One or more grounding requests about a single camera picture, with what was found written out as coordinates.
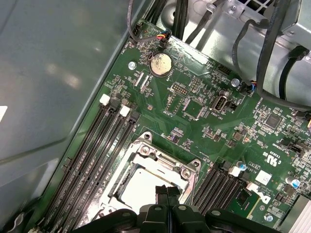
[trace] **black connector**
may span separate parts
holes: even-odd
[[[159,50],[160,51],[165,50],[167,48],[167,43],[168,43],[171,35],[172,35],[172,31],[171,30],[167,30],[166,37],[162,38],[160,40],[160,42],[159,42]]]
[[[294,112],[293,116],[304,121],[311,120],[311,112],[296,111]]]
[[[251,94],[254,92],[254,90],[255,90],[254,85],[247,85],[246,83],[242,83],[240,87],[240,92],[243,94]]]

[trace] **sticker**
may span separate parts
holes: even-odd
[[[258,182],[260,182],[260,183],[262,183],[263,185],[267,185],[268,182],[270,181],[271,177],[272,177],[272,176],[271,176],[270,174],[268,174],[267,172],[261,170],[261,171],[258,173],[258,175],[257,175],[257,177],[256,177],[255,180],[258,181]]]
[[[8,109],[8,106],[0,106],[0,122],[6,112],[6,110]]]

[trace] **motherboard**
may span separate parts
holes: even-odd
[[[297,200],[309,201],[307,124],[173,36],[128,41],[29,226],[65,233],[117,209],[139,213],[166,185],[202,214],[222,208],[279,230]]]

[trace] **white slot latch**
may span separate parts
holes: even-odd
[[[122,117],[126,117],[128,115],[128,113],[130,112],[130,108],[129,107],[126,107],[125,105],[121,108],[120,110],[120,115]]]
[[[241,172],[241,169],[239,169],[237,166],[234,166],[229,169],[228,174],[238,177],[240,172]]]
[[[106,94],[103,94],[99,102],[103,105],[106,106],[109,103],[110,97]]]

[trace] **chip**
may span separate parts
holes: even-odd
[[[275,130],[280,121],[281,121],[281,118],[279,118],[276,115],[271,114],[266,120],[266,125],[269,126],[271,129]]]
[[[240,141],[242,138],[243,138],[243,134],[240,133],[240,132],[235,132],[235,133],[233,134],[233,139],[234,139],[234,140]]]
[[[237,202],[243,206],[249,197],[250,195],[245,190],[242,190],[237,196]]]
[[[287,193],[289,196],[292,196],[292,195],[295,193],[296,190],[295,190],[293,187],[291,187],[289,184],[287,184],[287,185],[284,187],[283,191],[284,191],[285,193]]]
[[[230,147],[236,147],[237,146],[237,143],[235,142],[235,141],[232,141],[232,140],[230,140],[229,142],[228,142],[228,146],[230,146]]]

